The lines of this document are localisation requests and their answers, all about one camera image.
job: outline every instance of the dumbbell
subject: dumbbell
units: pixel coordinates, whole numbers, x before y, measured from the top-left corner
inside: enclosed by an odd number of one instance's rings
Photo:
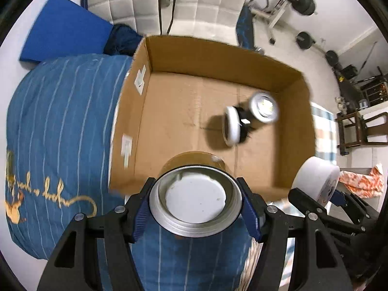
[[[325,51],[322,49],[319,45],[316,44],[316,41],[307,32],[300,32],[296,36],[296,43],[302,50],[307,50],[313,46],[315,49],[322,52],[325,55],[327,63],[331,67],[334,67],[338,63],[339,59],[337,53],[334,50]]]
[[[310,16],[315,12],[314,0],[290,0],[292,8],[300,15]]]

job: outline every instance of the wooden chair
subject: wooden chair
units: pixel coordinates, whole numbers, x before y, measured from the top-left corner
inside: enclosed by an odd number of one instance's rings
[[[366,124],[372,120],[378,119],[380,117],[386,117],[386,120],[383,124],[377,126],[368,127]],[[348,119],[351,124],[344,125],[343,121]],[[338,122],[338,132],[339,132],[339,152],[341,155],[348,155],[349,152],[346,151],[346,148],[351,148],[355,146],[388,146],[388,142],[368,142],[368,137],[372,136],[388,136],[388,113],[380,113],[374,117],[364,119],[359,112],[350,113],[348,115],[338,115],[336,121]],[[356,127],[356,141],[345,143],[345,134],[344,128]]]

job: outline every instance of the cardboard box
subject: cardboard box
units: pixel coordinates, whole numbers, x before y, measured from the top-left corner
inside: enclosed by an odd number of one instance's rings
[[[224,108],[257,89],[277,100],[279,120],[229,148]],[[286,197],[299,167],[315,154],[309,97],[299,71],[256,52],[190,37],[146,37],[121,90],[109,188],[137,193],[170,158],[200,150],[224,160],[265,200]]]

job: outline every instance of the small jar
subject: small jar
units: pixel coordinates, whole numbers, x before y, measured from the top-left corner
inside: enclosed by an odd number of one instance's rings
[[[228,146],[242,143],[248,133],[278,119],[279,108],[275,99],[265,91],[258,91],[240,106],[225,108],[222,134]]]

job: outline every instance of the white tufted headboard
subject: white tufted headboard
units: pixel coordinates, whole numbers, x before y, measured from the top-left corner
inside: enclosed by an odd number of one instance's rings
[[[88,9],[112,24],[124,23],[139,34],[162,31],[159,0],[88,0]]]
[[[245,0],[175,0],[170,35],[237,45],[235,27]]]

